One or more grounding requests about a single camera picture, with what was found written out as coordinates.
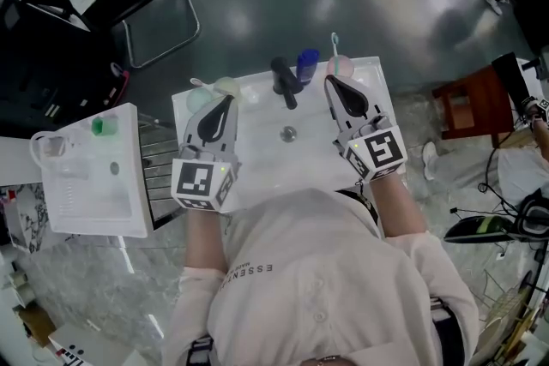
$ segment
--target person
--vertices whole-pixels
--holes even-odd
[[[436,180],[447,188],[478,188],[486,180],[507,203],[513,207],[541,189],[549,198],[549,129],[535,106],[527,115],[538,148],[496,149],[461,148],[453,153],[438,155],[433,142],[423,147],[424,174],[427,180]]]
[[[217,213],[189,210],[163,366],[207,363],[208,336],[221,365],[443,365],[433,301],[468,364],[471,292],[399,176],[370,186],[379,228],[366,205],[318,189],[237,213],[225,234]]]

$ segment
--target drain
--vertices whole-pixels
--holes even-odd
[[[294,127],[286,126],[281,131],[281,139],[286,143],[295,141],[297,137],[298,131]]]
[[[111,162],[111,174],[117,176],[120,172],[120,165],[117,162]]]

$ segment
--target reflective floor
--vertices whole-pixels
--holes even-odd
[[[170,97],[189,78],[213,81],[268,70],[273,57],[295,64],[307,47],[321,59],[340,52],[379,56],[392,92],[415,91],[464,76],[493,58],[530,51],[509,5],[497,16],[484,0],[193,0],[198,39],[150,68],[136,71],[127,100],[172,119]],[[147,59],[192,30],[184,0],[157,0],[131,20],[136,57]]]

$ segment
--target black cable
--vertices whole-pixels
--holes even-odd
[[[502,209],[498,209],[498,207],[501,206],[501,202],[499,202],[496,206],[494,206],[494,208],[492,209],[492,212],[493,213],[501,213],[502,212]]]
[[[501,249],[501,255],[505,256],[505,253],[507,252],[507,249],[504,249],[504,246],[502,246],[498,243],[494,243],[494,244],[497,245]]]
[[[457,209],[459,212],[469,212],[469,213],[485,213],[485,214],[488,214],[488,215],[493,215],[494,212],[487,212],[487,211],[474,211],[474,210],[470,210],[470,209]]]
[[[488,157],[488,162],[486,162],[486,169],[485,169],[485,172],[484,172],[484,182],[479,183],[479,186],[477,187],[479,192],[482,193],[482,194],[485,194],[489,189],[500,200],[501,207],[505,211],[505,213],[507,213],[509,216],[513,217],[514,219],[516,219],[516,215],[513,214],[513,213],[510,213],[507,210],[507,207],[505,207],[505,205],[510,207],[516,213],[518,213],[518,210],[516,209],[516,207],[514,207],[509,202],[507,202],[500,194],[498,194],[495,191],[495,189],[492,186],[490,186],[490,184],[488,184],[488,171],[490,170],[490,164],[492,163],[492,159],[494,157],[494,154],[496,153],[496,150],[498,150],[499,147],[501,146],[501,144],[503,144],[505,141],[507,141],[511,137],[511,135],[513,133],[515,133],[515,127],[516,127],[516,125],[518,124],[519,121],[521,121],[520,117],[515,121],[515,123],[513,123],[513,129],[509,132],[509,134],[506,135],[500,142],[498,142],[498,144],[492,149],[492,152],[490,153],[490,157]]]

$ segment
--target washbasin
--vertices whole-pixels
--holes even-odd
[[[374,96],[396,123],[379,58],[354,58],[353,62],[353,78],[373,89]],[[242,92],[236,142],[242,166],[223,212],[304,188],[337,190],[357,182],[358,174],[332,144],[339,131],[324,93],[326,64],[318,64],[311,84],[296,95],[298,106],[294,110],[288,110],[284,98],[273,92],[271,71],[236,79]],[[172,96],[179,143],[183,142],[191,116],[186,107],[188,93]],[[282,139],[285,127],[293,129],[292,141]]]

